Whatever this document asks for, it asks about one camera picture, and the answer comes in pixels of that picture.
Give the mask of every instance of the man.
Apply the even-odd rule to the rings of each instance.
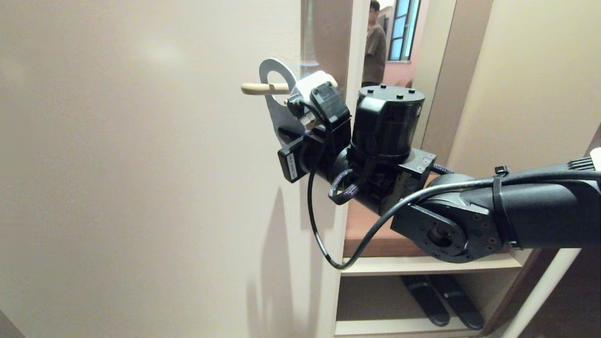
[[[382,26],[377,24],[380,3],[370,3],[370,16],[367,22],[367,44],[365,45],[365,61],[363,65],[362,87],[379,85],[384,78],[386,64],[386,34]]]

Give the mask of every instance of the window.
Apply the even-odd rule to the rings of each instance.
[[[419,0],[397,0],[388,54],[390,61],[411,60],[418,12]]]

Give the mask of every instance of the brown shirt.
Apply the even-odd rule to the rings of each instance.
[[[382,26],[375,24],[367,32],[365,62],[361,82],[381,83],[386,65],[386,34]]]

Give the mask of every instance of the black cylindrical actuator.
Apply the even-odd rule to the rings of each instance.
[[[412,88],[386,85],[359,92],[351,149],[353,156],[403,162],[426,97]]]

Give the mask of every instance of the black cable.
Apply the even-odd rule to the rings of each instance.
[[[347,269],[350,266],[352,266],[357,261],[357,259],[359,258],[359,256],[361,255],[361,253],[363,252],[363,250],[365,249],[367,244],[370,242],[370,240],[373,238],[373,236],[378,232],[378,230],[380,230],[380,228],[382,228],[382,226],[386,223],[386,221],[388,221],[392,216],[394,216],[394,214],[402,207],[404,207],[410,203],[413,203],[413,202],[417,203],[418,201],[423,200],[424,198],[427,198],[427,197],[430,197],[430,196],[436,195],[436,194],[441,194],[443,192],[490,187],[490,186],[492,186],[493,180],[494,180],[494,178],[490,177],[487,179],[471,180],[471,181],[467,181],[467,182],[436,185],[433,187],[429,187],[429,188],[414,192],[413,194],[400,200],[397,204],[393,205],[393,207],[391,207],[386,213],[384,213],[384,215],[382,215],[382,217],[380,217],[374,223],[374,225],[371,226],[371,228],[365,234],[365,236],[359,243],[359,246],[357,247],[357,249],[355,250],[355,252],[352,254],[352,256],[350,257],[350,259],[348,261],[346,261],[344,263],[338,263],[334,259],[332,259],[332,257],[330,256],[330,254],[324,247],[321,237],[319,236],[319,231],[317,230],[317,226],[315,224],[315,217],[313,215],[313,198],[312,198],[313,180],[315,178],[315,172],[317,171],[319,162],[321,161],[322,156],[326,150],[326,146],[327,146],[327,141],[324,143],[322,150],[320,151],[317,163],[316,163],[315,167],[311,170],[311,174],[309,175],[309,184],[307,187],[307,204],[308,204],[308,209],[309,209],[309,219],[311,221],[311,228],[313,229],[313,234],[315,236],[317,244],[319,245],[319,249],[322,251],[322,253],[325,256],[328,263],[330,263],[330,265],[332,265],[334,268],[337,268],[339,270],[344,270],[344,269]],[[565,171],[550,171],[550,172],[546,172],[546,173],[514,174],[510,177],[503,178],[502,184],[503,185],[516,185],[516,184],[524,184],[524,183],[538,183],[538,182],[546,181],[546,180],[565,180],[565,179],[601,181],[601,172],[599,172],[599,171],[569,171],[569,170],[565,170]]]
[[[455,171],[445,167],[442,164],[438,164],[438,163],[434,163],[434,166],[432,167],[432,172],[438,174],[438,175],[444,175],[444,174],[454,174]]]

